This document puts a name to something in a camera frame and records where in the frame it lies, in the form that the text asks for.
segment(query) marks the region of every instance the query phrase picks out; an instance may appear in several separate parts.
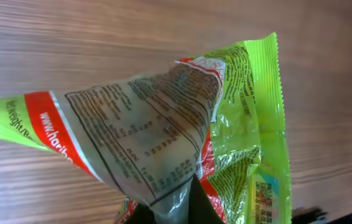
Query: food package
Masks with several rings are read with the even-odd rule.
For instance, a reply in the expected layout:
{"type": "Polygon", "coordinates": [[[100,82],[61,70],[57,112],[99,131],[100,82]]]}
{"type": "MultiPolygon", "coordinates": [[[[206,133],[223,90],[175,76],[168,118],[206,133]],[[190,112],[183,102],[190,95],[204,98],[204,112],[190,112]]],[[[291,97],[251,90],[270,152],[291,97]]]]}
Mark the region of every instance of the food package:
{"type": "Polygon", "coordinates": [[[186,223],[193,175],[224,223],[291,220],[275,33],[155,75],[1,98],[0,139],[58,152],[129,196],[117,223],[138,203],[186,223]]]}

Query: candy bag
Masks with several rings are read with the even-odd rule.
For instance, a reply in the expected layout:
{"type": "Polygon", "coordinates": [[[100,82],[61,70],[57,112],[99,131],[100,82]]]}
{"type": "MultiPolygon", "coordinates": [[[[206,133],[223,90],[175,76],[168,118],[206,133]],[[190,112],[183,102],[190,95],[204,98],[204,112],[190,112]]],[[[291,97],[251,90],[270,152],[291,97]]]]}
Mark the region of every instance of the candy bag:
{"type": "Polygon", "coordinates": [[[290,223],[277,37],[176,61],[168,71],[80,91],[0,99],[0,139],[55,151],[186,223],[193,175],[224,223],[290,223]]]}

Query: wooden table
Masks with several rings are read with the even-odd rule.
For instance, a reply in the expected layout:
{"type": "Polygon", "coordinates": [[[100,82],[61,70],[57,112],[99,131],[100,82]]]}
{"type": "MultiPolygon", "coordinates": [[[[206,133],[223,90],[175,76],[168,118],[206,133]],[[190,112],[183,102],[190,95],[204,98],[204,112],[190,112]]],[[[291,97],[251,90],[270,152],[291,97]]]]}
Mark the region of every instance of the wooden table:
{"type": "MultiPolygon", "coordinates": [[[[71,90],[278,32],[293,206],[352,212],[352,1],[0,0],[0,97],[71,90]]],[[[0,141],[0,223],[111,223],[124,196],[0,141]]]]}

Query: white stripe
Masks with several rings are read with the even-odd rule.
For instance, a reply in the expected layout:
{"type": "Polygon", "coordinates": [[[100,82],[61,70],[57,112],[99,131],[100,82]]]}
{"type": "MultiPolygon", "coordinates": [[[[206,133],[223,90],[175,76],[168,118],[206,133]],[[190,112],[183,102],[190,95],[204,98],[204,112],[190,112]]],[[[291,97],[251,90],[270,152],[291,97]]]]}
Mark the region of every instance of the white stripe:
{"type": "Polygon", "coordinates": [[[66,130],[68,131],[69,136],[70,136],[70,138],[71,138],[71,140],[72,140],[72,142],[73,142],[73,144],[74,144],[74,146],[76,148],[77,154],[80,156],[80,158],[82,159],[84,164],[87,166],[89,171],[93,174],[93,176],[95,178],[97,178],[100,182],[104,183],[104,181],[97,175],[97,173],[94,171],[93,167],[90,165],[90,163],[88,162],[87,158],[85,157],[85,154],[83,153],[83,150],[80,147],[80,144],[78,143],[77,138],[76,138],[74,132],[72,131],[72,128],[70,127],[69,122],[66,119],[64,112],[62,111],[61,107],[59,106],[58,99],[55,96],[53,91],[50,91],[50,96],[52,98],[52,101],[54,101],[54,105],[57,108],[57,111],[58,111],[62,121],[64,122],[66,130]]]}

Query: brown wood grain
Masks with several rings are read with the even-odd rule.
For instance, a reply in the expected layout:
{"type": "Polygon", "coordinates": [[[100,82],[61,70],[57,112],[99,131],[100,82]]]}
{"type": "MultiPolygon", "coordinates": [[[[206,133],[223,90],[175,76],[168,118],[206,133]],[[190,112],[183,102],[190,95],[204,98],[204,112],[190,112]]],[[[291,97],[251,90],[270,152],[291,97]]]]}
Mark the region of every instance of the brown wood grain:
{"type": "MultiPolygon", "coordinates": [[[[71,90],[278,32],[293,206],[352,212],[352,1],[0,0],[0,97],[71,90]]],[[[123,196],[0,141],[0,223],[111,223],[123,196]]]]}

